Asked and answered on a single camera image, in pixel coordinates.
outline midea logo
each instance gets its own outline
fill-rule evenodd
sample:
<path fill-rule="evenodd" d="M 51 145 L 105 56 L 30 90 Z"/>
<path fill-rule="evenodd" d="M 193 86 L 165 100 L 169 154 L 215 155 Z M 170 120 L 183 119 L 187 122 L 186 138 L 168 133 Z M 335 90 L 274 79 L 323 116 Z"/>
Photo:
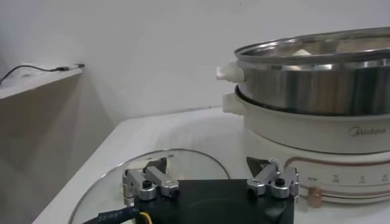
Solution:
<path fill-rule="evenodd" d="M 359 126 L 352 127 L 348 130 L 348 134 L 351 137 L 357 137 L 361 135 L 378 135 L 386 132 L 386 129 L 375 129 L 375 128 L 361 128 Z"/>

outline stainless steel rim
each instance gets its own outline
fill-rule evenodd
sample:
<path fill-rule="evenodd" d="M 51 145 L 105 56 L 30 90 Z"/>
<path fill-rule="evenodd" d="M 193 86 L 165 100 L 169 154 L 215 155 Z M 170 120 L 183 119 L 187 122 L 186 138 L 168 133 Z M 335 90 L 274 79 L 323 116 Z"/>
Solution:
<path fill-rule="evenodd" d="M 390 67 L 390 59 L 379 59 L 373 61 L 355 61 L 346 63 L 316 63 L 307 65 L 277 65 L 271 63 L 252 63 L 248 61 L 237 61 L 237 65 L 242 68 L 250 68 L 267 71 L 340 71 L 364 68 Z"/>
<path fill-rule="evenodd" d="M 226 173 L 226 176 L 228 179 L 230 179 L 230 175 L 228 173 L 228 171 L 226 170 L 226 168 L 214 157 L 204 153 L 204 152 L 200 152 L 200 151 L 197 151 L 197 150 L 191 150 L 191 149 L 163 149 L 163 150 L 156 150 L 156 151 L 152 151 L 152 152 L 148 152 L 148 153 L 144 153 L 142 155 L 139 155 L 139 156 L 136 156 L 132 159 L 129 159 L 123 163 L 120 163 L 119 165 L 117 165 L 116 167 L 112 168 L 111 170 L 109 170 L 107 173 L 105 173 L 103 176 L 101 176 L 99 179 L 97 179 L 88 189 L 87 191 L 83 194 L 83 196 L 81 196 L 81 198 L 79 199 L 79 201 L 77 202 L 76 204 L 76 207 L 74 207 L 73 211 L 72 211 L 72 214 L 71 214 L 71 217 L 69 218 L 69 221 L 68 221 L 68 224 L 72 224 L 72 221 L 73 221 L 73 218 L 74 218 L 74 215 L 76 214 L 76 211 L 78 210 L 80 204 L 83 202 L 84 198 L 88 195 L 88 193 L 90 193 L 90 191 L 92 191 L 92 189 L 98 185 L 100 183 L 100 181 L 103 180 L 103 178 L 105 176 L 107 176 L 108 174 L 116 171 L 119 167 L 121 167 L 123 164 L 125 163 L 129 163 L 131 161 L 134 161 L 138 158 L 141 158 L 143 156 L 147 156 L 147 155 L 150 155 L 150 154 L 153 154 L 153 153 L 158 153 L 158 152 L 166 152 L 166 151 L 187 151 L 187 152 L 194 152 L 194 153 L 199 153 L 201 155 L 204 155 L 204 156 L 207 156 L 209 157 L 210 159 L 212 159 L 213 161 L 215 161 L 216 163 L 218 163 L 218 165 L 220 165 L 222 167 L 222 169 L 224 170 L 224 172 Z"/>
<path fill-rule="evenodd" d="M 364 38 L 390 38 L 390 27 L 380 27 L 371 29 L 359 29 L 359 30 L 347 30 L 340 32 L 320 33 L 312 35 L 303 35 L 292 38 L 283 38 L 279 40 L 272 40 L 257 44 L 251 44 L 248 46 L 241 47 L 235 51 L 235 55 L 239 60 L 248 61 L 252 63 L 267 63 L 272 65 L 307 65 L 312 63 L 320 63 L 327 65 L 339 65 L 340 63 L 351 63 L 347 64 L 348 67 L 361 68 L 364 64 L 389 66 L 389 63 L 383 63 L 383 59 L 390 58 L 390 47 L 384 47 L 381 49 L 366 50 L 359 52 L 345 52 L 336 54 L 314 54 L 304 56 L 258 56 L 258 55 L 247 55 L 246 53 L 254 49 L 267 49 L 267 47 L 274 47 L 280 44 L 291 44 L 299 41 L 319 41 L 325 40 L 326 38 L 339 38 L 340 40 L 349 40 L 351 36 L 361 39 Z"/>

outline black cable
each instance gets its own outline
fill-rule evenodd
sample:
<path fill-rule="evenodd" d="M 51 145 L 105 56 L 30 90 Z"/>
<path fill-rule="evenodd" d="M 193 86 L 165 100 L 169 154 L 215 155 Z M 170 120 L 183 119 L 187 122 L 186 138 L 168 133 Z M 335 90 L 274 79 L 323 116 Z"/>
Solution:
<path fill-rule="evenodd" d="M 140 215 L 140 210 L 135 207 L 126 207 L 109 212 L 100 212 L 97 217 L 83 224 L 120 224 Z"/>
<path fill-rule="evenodd" d="M 72 69 L 84 68 L 84 67 L 85 67 L 85 64 L 76 64 L 75 66 L 62 66 L 62 67 L 57 67 L 54 69 L 44 69 L 44 68 L 39 68 L 39 67 L 32 66 L 32 65 L 18 65 L 16 67 L 14 67 L 13 69 L 11 69 L 9 72 L 7 72 L 6 75 L 0 79 L 0 85 L 10 74 L 15 72 L 19 68 L 34 68 L 36 70 L 40 70 L 43 72 L 56 72 L 56 71 L 69 71 Z"/>

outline white plastic handle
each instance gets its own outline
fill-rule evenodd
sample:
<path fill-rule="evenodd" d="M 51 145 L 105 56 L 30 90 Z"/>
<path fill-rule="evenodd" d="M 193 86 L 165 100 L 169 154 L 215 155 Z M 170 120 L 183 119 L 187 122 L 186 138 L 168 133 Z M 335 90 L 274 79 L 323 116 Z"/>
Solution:
<path fill-rule="evenodd" d="M 237 101 L 235 93 L 229 93 L 222 97 L 222 110 L 225 113 L 232 113 L 236 115 L 244 115 L 244 106 Z"/>
<path fill-rule="evenodd" d="M 230 62 L 227 65 L 218 67 L 216 78 L 218 80 L 226 80 L 233 83 L 240 83 L 245 80 L 244 71 L 238 67 L 235 62 Z"/>

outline white shelf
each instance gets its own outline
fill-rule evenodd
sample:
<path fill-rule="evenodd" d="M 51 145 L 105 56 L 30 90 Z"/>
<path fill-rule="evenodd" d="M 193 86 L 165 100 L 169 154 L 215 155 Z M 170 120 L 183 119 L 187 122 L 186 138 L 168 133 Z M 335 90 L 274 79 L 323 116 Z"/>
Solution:
<path fill-rule="evenodd" d="M 45 72 L 36 76 L 9 77 L 0 86 L 0 99 L 38 88 L 40 86 L 66 79 L 82 73 L 81 69 L 65 72 Z"/>

